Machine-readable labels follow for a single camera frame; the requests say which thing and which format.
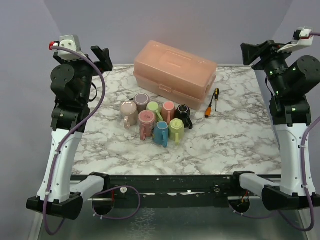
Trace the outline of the purple mug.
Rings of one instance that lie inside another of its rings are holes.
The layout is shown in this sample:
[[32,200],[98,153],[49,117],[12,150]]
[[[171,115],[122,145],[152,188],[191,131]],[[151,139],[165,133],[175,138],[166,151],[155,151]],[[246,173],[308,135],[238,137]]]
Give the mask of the purple mug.
[[137,106],[138,113],[146,110],[147,105],[150,102],[150,97],[146,93],[138,93],[133,98],[133,101],[135,102]]

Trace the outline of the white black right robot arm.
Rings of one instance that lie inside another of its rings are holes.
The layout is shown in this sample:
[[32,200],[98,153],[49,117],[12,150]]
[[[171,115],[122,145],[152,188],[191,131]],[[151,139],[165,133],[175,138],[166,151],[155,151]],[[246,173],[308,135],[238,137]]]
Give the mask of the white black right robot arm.
[[241,44],[243,64],[264,71],[273,89],[269,109],[278,137],[281,179],[280,183],[274,183],[245,172],[230,182],[229,189],[236,196],[247,190],[259,196],[269,211],[300,210],[320,204],[312,180],[307,141],[315,122],[306,97],[320,82],[320,62],[304,55],[292,65],[286,63],[291,53],[310,47],[312,42],[312,38],[306,38],[289,44],[273,40]]

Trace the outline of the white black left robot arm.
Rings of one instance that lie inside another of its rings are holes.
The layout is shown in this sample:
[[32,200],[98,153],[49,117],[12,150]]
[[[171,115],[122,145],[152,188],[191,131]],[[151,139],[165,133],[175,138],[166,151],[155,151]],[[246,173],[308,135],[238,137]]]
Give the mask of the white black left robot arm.
[[51,149],[46,172],[36,196],[30,197],[26,208],[43,215],[75,220],[83,203],[91,196],[103,198],[111,190],[107,178],[101,173],[91,173],[75,187],[70,186],[72,168],[86,122],[95,113],[90,110],[92,78],[113,70],[108,48],[92,46],[98,61],[84,58],[66,60],[54,53],[59,63],[50,74],[51,91],[55,105],[51,114]]

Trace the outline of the light green round mug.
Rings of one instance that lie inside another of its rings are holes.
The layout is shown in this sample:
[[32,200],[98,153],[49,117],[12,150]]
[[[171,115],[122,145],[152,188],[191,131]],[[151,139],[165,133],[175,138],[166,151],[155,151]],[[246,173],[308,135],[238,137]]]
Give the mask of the light green round mug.
[[146,106],[146,110],[151,111],[155,114],[157,122],[162,122],[164,120],[161,115],[161,107],[157,102],[150,101]]

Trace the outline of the iridescent beige mug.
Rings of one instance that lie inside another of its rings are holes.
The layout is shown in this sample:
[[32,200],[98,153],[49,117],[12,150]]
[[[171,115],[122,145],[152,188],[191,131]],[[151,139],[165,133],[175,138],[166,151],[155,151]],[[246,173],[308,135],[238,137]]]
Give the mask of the iridescent beige mug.
[[125,101],[120,106],[123,125],[126,129],[138,123],[138,108],[134,101]]

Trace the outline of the pink ghost pattern mug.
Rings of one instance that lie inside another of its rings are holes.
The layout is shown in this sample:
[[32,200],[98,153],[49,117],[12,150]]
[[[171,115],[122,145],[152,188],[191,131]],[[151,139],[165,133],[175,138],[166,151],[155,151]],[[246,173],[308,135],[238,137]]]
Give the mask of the pink ghost pattern mug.
[[150,110],[143,110],[138,114],[139,136],[142,141],[151,137],[156,124],[156,116]]

